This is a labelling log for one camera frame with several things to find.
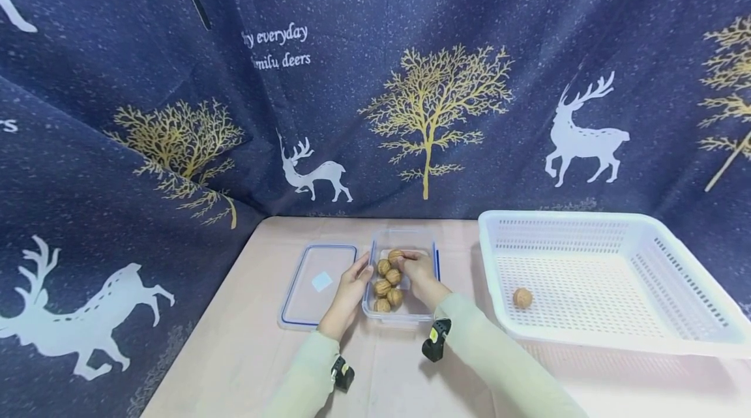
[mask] white deer print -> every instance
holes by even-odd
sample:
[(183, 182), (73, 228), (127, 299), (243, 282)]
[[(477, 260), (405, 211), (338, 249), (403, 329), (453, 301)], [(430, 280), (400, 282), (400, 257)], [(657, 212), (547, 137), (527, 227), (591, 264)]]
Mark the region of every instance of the white deer print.
[(579, 110), (584, 105), (584, 102), (587, 102), (590, 98), (602, 98), (613, 91), (611, 85), (614, 76), (615, 71), (611, 72), (611, 76), (607, 81), (603, 77), (599, 78), (597, 88), (594, 91), (590, 83), (584, 96), (580, 97), (577, 93), (574, 100), (568, 105), (565, 104), (565, 99), (567, 98), (565, 94), (568, 92), (569, 86), (563, 90), (558, 100), (558, 107), (555, 109), (553, 128), (550, 130), (550, 139), (553, 140), (555, 150), (545, 159), (545, 172), (548, 172), (554, 179), (555, 169), (553, 168), (553, 160), (558, 157), (562, 160), (560, 170), (558, 171), (558, 183), (555, 184), (556, 187), (563, 185), (563, 176), (574, 157), (597, 157), (599, 159), (600, 167), (587, 180), (588, 183), (597, 180), (597, 177), (608, 166), (612, 166), (613, 170), (607, 182), (612, 183), (618, 178), (618, 167), (621, 165), (621, 161), (617, 160), (613, 156), (613, 153), (621, 146), (622, 142), (629, 140), (628, 133), (616, 128), (602, 128), (602, 130), (580, 128), (574, 125), (572, 120), (572, 114)]
[(93, 380), (112, 370), (112, 365), (103, 364), (98, 368), (88, 365), (94, 350), (102, 350), (110, 358), (123, 366), (130, 365), (130, 359), (124, 357), (112, 339), (112, 331), (124, 322), (133, 308), (138, 304), (149, 305), (154, 311), (154, 325), (159, 323), (159, 307), (156, 296), (163, 295), (174, 305), (172, 294), (156, 285), (144, 288), (138, 269), (140, 265), (131, 263), (115, 271), (104, 286), (82, 308), (70, 314), (53, 314), (44, 306), (48, 303), (48, 291), (42, 287), (46, 275), (57, 265), (60, 249), (56, 248), (50, 257), (46, 242), (36, 235), (31, 237), (39, 246), (38, 252), (23, 251), (23, 258), (33, 260), (37, 273), (19, 266), (18, 271), (29, 280), (28, 291), (16, 288), (16, 293), (23, 297), (24, 308), (19, 316), (2, 318), (0, 316), (0, 338), (16, 335), (21, 345), (33, 343), (40, 354), (46, 357), (60, 357), (70, 353), (78, 354), (73, 373), (86, 380)]
[(37, 28), (34, 25), (31, 25), (29, 22), (26, 22), (23, 17), (21, 17), (18, 9), (16, 9), (16, 7), (10, 0), (0, 0), (0, 7), (2, 7), (2, 9), (5, 11), (5, 14), (10, 19), (10, 22), (18, 27), (20, 31), (27, 33), (36, 33)]
[(276, 135), (280, 138), (280, 147), (282, 148), (282, 167), (284, 169), (284, 176), (286, 177), (287, 182), (296, 188), (295, 192), (300, 194), (301, 192), (310, 190), (310, 199), (315, 201), (316, 190), (313, 188), (313, 181), (328, 180), (331, 182), (331, 185), (333, 185), (333, 190), (335, 191), (335, 195), (331, 201), (335, 202), (336, 200), (339, 200), (339, 194), (342, 191), (347, 195), (347, 202), (352, 201), (352, 196), (349, 194), (349, 188), (342, 185), (342, 182), (340, 181), (342, 173), (346, 172), (341, 164), (328, 160), (307, 175), (300, 175), (295, 171), (297, 161), (302, 159), (302, 157), (309, 157), (313, 153), (313, 151), (310, 150), (310, 142), (308, 142), (308, 138), (305, 138), (304, 145), (302, 142), (297, 142), (297, 145), (300, 146), (300, 153), (298, 153), (297, 148), (293, 146), (292, 148), (295, 150), (295, 155), (287, 157), (284, 151), (284, 144), (282, 143), (282, 135), (280, 135), (278, 131), (276, 132)]

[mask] blue lid rim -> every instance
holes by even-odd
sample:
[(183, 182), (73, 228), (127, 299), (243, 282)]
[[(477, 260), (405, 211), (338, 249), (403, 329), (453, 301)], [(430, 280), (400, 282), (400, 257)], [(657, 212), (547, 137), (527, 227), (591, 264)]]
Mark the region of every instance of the blue lid rim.
[(292, 320), (285, 319), (285, 314), (287, 312), (287, 306), (289, 305), (289, 300), (292, 297), (292, 291), (295, 290), (295, 286), (297, 285), (297, 276), (300, 274), (300, 270), (302, 269), (302, 262), (305, 261), (305, 258), (308, 254), (308, 251), (312, 248), (346, 248), (346, 249), (352, 249), (355, 251), (355, 255), (352, 256), (352, 263), (355, 263), (357, 261), (357, 247), (355, 245), (337, 245), (337, 244), (309, 244), (305, 247), (305, 251), (302, 252), (302, 256), (300, 257), (300, 263), (297, 264), (297, 270), (295, 270), (295, 276), (292, 278), (292, 285), (289, 287), (289, 291), (287, 292), (287, 299), (284, 301), (284, 305), (282, 306), (282, 315), (280, 318), (282, 319), (282, 322), (287, 325), (302, 325), (302, 326), (312, 326), (316, 327), (317, 323), (308, 323), (308, 322), (295, 322)]

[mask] left hand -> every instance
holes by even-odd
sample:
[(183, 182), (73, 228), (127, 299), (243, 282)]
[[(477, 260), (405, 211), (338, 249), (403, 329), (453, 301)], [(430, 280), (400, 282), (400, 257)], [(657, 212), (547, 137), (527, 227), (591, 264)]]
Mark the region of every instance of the left hand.
[(318, 324), (318, 332), (337, 343), (355, 321), (362, 295), (365, 294), (365, 288), (374, 275), (374, 267), (368, 265), (369, 259), (370, 252), (367, 252), (342, 274), (331, 307)]

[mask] walnut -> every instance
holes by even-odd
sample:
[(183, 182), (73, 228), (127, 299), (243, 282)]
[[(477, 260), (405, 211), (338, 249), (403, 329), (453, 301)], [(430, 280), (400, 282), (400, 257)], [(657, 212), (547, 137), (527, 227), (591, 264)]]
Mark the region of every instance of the walnut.
[(386, 297), (391, 289), (391, 283), (389, 280), (377, 280), (374, 284), (375, 295), (379, 297)]
[(386, 299), (376, 299), (374, 310), (376, 312), (391, 312), (391, 304)]
[(532, 305), (533, 296), (527, 288), (519, 288), (514, 291), (514, 304), (518, 308), (526, 309)]
[(399, 306), (402, 304), (402, 299), (404, 299), (402, 290), (397, 290), (396, 288), (392, 289), (388, 294), (386, 294), (386, 300), (388, 300), (389, 304), (394, 306), (395, 309), (399, 309)]
[(386, 273), (389, 272), (391, 269), (391, 263), (389, 260), (386, 260), (385, 258), (381, 258), (379, 260), (379, 263), (377, 263), (377, 273), (381, 276), (385, 276)]
[(401, 250), (391, 250), (389, 252), (389, 261), (392, 265), (396, 265), (396, 260), (399, 260), (402, 256), (404, 256), (404, 252)]
[(386, 273), (386, 280), (391, 283), (391, 286), (396, 286), (401, 283), (402, 274), (397, 269), (390, 269), (389, 272)]

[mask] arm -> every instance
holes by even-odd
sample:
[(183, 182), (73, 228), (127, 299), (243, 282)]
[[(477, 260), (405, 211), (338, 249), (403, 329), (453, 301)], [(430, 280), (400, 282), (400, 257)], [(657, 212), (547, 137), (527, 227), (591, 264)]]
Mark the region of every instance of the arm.
[(476, 305), (435, 279), (433, 260), (405, 252), (398, 260), (418, 299), (435, 318), (451, 320), (446, 344), (495, 395), (513, 403), (525, 418), (586, 418), (587, 414), (527, 351), (498, 329)]
[(333, 390), (331, 367), (339, 342), (313, 332), (302, 344), (263, 418), (312, 418)]
[(342, 335), (355, 320), (357, 308), (374, 270), (362, 255), (342, 274), (331, 307), (297, 352), (281, 387), (263, 410), (263, 418), (312, 418), (333, 390), (331, 369)]

